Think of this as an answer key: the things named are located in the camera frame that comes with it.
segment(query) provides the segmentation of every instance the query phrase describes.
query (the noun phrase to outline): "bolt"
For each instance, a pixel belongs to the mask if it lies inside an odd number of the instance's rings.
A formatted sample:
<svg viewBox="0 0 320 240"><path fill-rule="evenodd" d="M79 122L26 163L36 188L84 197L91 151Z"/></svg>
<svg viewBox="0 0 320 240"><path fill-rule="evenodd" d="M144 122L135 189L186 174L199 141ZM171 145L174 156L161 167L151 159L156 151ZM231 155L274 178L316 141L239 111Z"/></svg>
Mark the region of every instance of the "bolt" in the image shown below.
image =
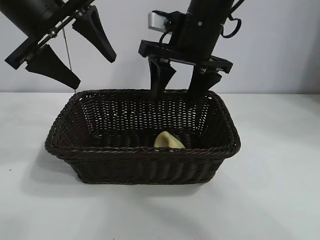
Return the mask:
<svg viewBox="0 0 320 240"><path fill-rule="evenodd" d="M200 68L200 74L205 74L205 73L206 73L206 71L207 71L207 69L206 69L206 68L204 68L204 67Z"/></svg>

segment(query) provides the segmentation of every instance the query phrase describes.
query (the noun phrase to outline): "white background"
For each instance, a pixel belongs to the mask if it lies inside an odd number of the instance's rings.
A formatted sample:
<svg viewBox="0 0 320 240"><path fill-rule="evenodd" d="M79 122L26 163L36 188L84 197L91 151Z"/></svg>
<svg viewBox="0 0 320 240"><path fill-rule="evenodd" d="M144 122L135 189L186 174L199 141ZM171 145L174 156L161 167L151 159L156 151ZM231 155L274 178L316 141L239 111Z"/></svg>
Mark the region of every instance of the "white background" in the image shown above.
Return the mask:
<svg viewBox="0 0 320 240"><path fill-rule="evenodd" d="M110 64L70 26L66 29L73 71L82 80L79 90L149 88L146 59L138 55L141 39L157 41L160 33L148 30L152 10L185 12L190 0L97 0L106 34L117 52ZM234 63L214 90L220 93L319 93L320 1L247 0L234 14L241 17L241 31L221 39L214 54ZM5 59L26 38L0 15L0 59ZM67 63L62 34L51 43ZM170 88L187 88L192 69L175 64L177 74ZM15 71L0 61L0 92L71 92L59 82Z"/></svg>

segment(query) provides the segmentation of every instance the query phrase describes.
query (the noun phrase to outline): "wire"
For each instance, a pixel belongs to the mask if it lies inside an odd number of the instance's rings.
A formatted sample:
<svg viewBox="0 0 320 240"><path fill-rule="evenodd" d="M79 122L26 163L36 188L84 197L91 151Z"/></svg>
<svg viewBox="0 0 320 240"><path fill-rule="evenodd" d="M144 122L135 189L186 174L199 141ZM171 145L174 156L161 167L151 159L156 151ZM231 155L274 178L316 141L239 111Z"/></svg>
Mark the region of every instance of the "wire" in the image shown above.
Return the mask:
<svg viewBox="0 0 320 240"><path fill-rule="evenodd" d="M162 36L160 37L160 40L159 40L159 44L160 44L160 47L163 48L164 47L164 39L165 37L172 32L172 28L170 28L169 30L165 31L164 34L162 34Z"/></svg>
<svg viewBox="0 0 320 240"><path fill-rule="evenodd" d="M68 47L67 35L66 35L65 28L62 28L62 32L63 32L63 38L64 38L64 43L65 43L66 53L68 55L69 67L70 67L70 71L72 72L72 65L71 65L71 59L70 59L70 53L69 53L69 47Z"/></svg>
<svg viewBox="0 0 320 240"><path fill-rule="evenodd" d="M230 33L229 35L224 35L224 28L222 28L222 32L221 32L221 36L224 37L225 39L230 39L232 37L234 37L240 30L241 26L242 26L242 20L240 18L234 18L232 16L232 13L234 13L235 10L237 10L243 3L245 0L239 0L230 10L228 19L230 21L237 21L236 27L234 29L234 31L232 33Z"/></svg>
<svg viewBox="0 0 320 240"><path fill-rule="evenodd" d="M241 4L244 3L244 1L245 0L239 0L235 5L233 5L233 7L230 10L230 16L231 16L231 14L234 13L235 10L237 10L241 6Z"/></svg>

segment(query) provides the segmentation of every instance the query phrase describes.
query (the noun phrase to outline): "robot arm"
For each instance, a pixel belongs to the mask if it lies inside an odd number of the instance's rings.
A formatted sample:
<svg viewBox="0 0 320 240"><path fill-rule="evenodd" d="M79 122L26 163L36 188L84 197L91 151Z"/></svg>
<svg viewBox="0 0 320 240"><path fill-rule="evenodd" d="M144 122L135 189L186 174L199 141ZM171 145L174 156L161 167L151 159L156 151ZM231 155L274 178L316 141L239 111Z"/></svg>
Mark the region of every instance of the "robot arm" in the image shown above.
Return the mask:
<svg viewBox="0 0 320 240"><path fill-rule="evenodd" d="M94 0L0 0L0 11L27 35L5 61L14 69L27 62L26 70L53 78L73 89L80 80L53 52L47 42L55 38L67 24L75 20L73 29L91 42L109 61L116 60L101 24ZM205 92L218 83L219 71L229 73L233 64L211 56L220 35L232 37L241 20L231 14L244 2L239 0L192 0L187 13L154 11L149 14L149 28L164 32L159 42L143 40L139 53L148 58L151 74L151 93L159 96L175 74L170 62L193 66L189 93ZM224 24L229 18L238 21L234 33L225 36ZM171 34L170 42L163 39Z"/></svg>

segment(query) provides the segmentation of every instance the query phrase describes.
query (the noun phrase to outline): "yellow object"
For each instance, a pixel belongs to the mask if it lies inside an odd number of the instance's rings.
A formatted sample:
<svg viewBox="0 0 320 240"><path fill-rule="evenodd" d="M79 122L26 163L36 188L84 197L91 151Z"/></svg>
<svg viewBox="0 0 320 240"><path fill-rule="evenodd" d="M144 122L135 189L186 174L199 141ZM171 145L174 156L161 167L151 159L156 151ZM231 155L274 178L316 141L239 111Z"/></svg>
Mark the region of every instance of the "yellow object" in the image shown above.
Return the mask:
<svg viewBox="0 0 320 240"><path fill-rule="evenodd" d="M173 149L185 149L185 146L169 132L163 131L155 139L155 148L173 148Z"/></svg>

